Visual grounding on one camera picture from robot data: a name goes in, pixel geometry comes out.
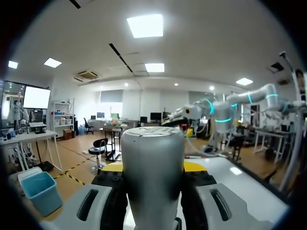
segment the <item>blue trash bin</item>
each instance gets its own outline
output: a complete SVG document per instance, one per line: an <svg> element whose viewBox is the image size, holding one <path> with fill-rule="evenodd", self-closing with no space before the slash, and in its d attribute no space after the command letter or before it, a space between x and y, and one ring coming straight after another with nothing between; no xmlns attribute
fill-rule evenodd
<svg viewBox="0 0 307 230"><path fill-rule="evenodd" d="M63 205L56 181L47 172L29 176L20 181L25 196L45 217Z"/></svg>

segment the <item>white bin lid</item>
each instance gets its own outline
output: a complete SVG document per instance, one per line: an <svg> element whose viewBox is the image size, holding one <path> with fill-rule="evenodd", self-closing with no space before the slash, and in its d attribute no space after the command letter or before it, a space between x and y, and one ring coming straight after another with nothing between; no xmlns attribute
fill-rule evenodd
<svg viewBox="0 0 307 230"><path fill-rule="evenodd" d="M33 176L33 175L41 173L41 172L42 172L42 169L39 168L39 167L34 167L32 169L28 169L28 170L23 171L23 172L18 174L18 180L20 182L21 180L23 180L26 177Z"/></svg>

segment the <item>cardboard box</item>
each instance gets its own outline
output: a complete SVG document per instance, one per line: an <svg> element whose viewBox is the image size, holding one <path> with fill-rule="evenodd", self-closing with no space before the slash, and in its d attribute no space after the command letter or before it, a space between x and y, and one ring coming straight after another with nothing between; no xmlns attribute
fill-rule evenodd
<svg viewBox="0 0 307 230"><path fill-rule="evenodd" d="M64 140L71 139L71 129L64 129L63 130L63 139Z"/></svg>

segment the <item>square ceiling light panel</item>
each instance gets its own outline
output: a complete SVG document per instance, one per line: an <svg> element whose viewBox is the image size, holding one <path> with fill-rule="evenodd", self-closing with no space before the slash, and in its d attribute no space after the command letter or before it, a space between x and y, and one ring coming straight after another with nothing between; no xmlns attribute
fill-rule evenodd
<svg viewBox="0 0 307 230"><path fill-rule="evenodd" d="M149 73L163 73L164 72L164 63L151 63L145 64L146 70Z"/></svg>
<svg viewBox="0 0 307 230"><path fill-rule="evenodd" d="M249 84L253 83L253 81L250 80L250 79L247 79L247 78L242 78L240 80L237 80L236 83L240 84L240 85L249 85Z"/></svg>
<svg viewBox="0 0 307 230"><path fill-rule="evenodd" d="M52 68L56 68L56 67L58 67L60 64L62 64L62 62L57 61L57 60L52 59L52 58L48 58L48 60L45 61L45 63L44 63L44 65L50 66L50 67L52 67Z"/></svg>
<svg viewBox="0 0 307 230"><path fill-rule="evenodd" d="M9 61L9 67L13 69L17 69L18 63L14 61Z"/></svg>
<svg viewBox="0 0 307 230"><path fill-rule="evenodd" d="M161 14L127 18L127 22L134 38L163 36L163 16Z"/></svg>

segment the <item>white screen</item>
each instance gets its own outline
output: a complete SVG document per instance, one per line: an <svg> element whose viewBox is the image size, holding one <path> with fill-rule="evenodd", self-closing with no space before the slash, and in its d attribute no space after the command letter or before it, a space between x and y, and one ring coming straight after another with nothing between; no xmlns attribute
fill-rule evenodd
<svg viewBox="0 0 307 230"><path fill-rule="evenodd" d="M48 109L51 90L26 86L24 93L24 108Z"/></svg>

